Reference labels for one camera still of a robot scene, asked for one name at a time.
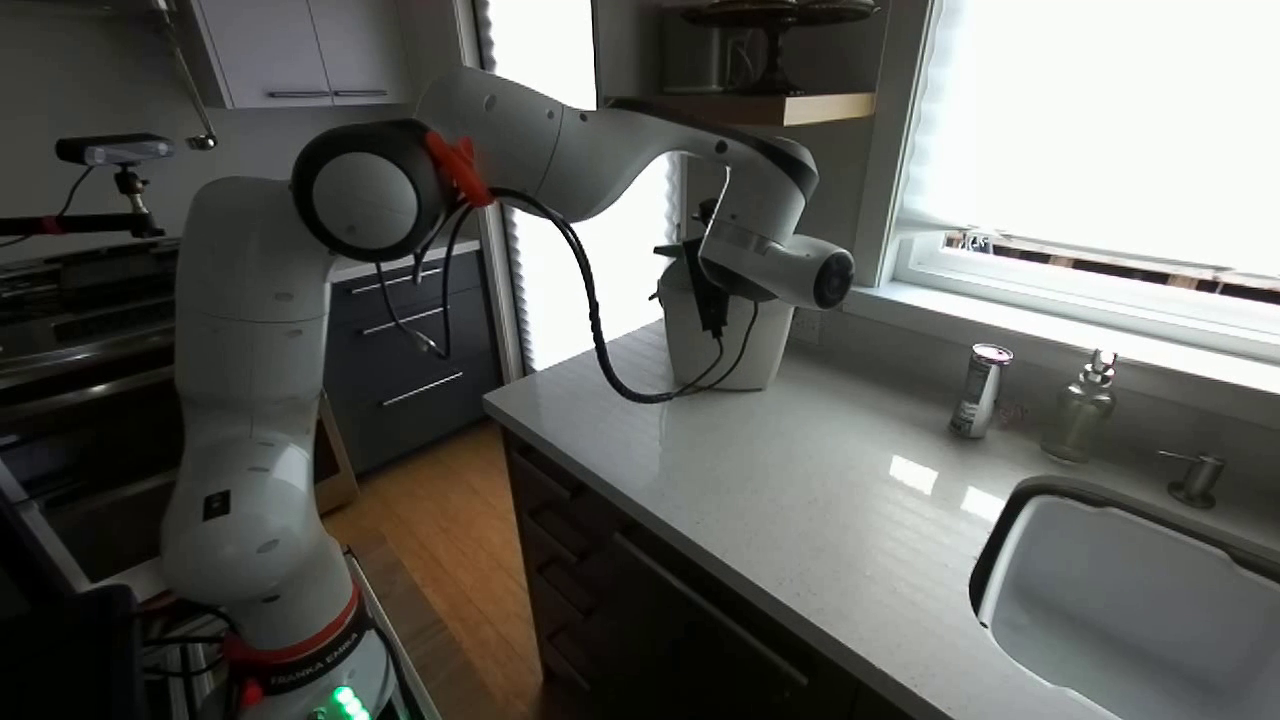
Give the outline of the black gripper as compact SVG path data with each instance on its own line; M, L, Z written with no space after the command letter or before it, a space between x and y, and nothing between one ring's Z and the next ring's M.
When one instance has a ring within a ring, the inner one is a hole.
M717 199L700 199L691 222L705 228L712 222ZM709 335L724 335L729 324L729 293L712 286L712 276L700 269L700 235L684 241L689 281L696 296L696 317Z

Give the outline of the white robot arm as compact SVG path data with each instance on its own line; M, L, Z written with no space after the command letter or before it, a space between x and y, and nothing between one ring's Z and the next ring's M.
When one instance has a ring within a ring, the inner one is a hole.
M799 228L816 194L809 149L645 108L569 108L482 69L436 76L408 122L311 137L281 179L225 176L193 198L171 360L185 443L159 575L229 617L225 720L385 720L408 700L311 487L331 263L410 256L493 199L571 228L660 156L724 168L691 253L712 286L790 309L848 296L851 253Z

